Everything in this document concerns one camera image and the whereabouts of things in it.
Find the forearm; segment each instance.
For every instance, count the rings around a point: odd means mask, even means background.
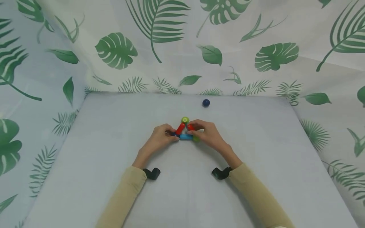
[[[255,176],[255,174],[242,163],[230,146],[219,151],[228,165],[233,169],[229,178],[233,185],[244,195],[257,217],[265,228],[285,227],[294,228],[285,211],[276,201],[271,192]]]
[[[121,228],[146,179],[142,169],[128,167],[95,228]]]

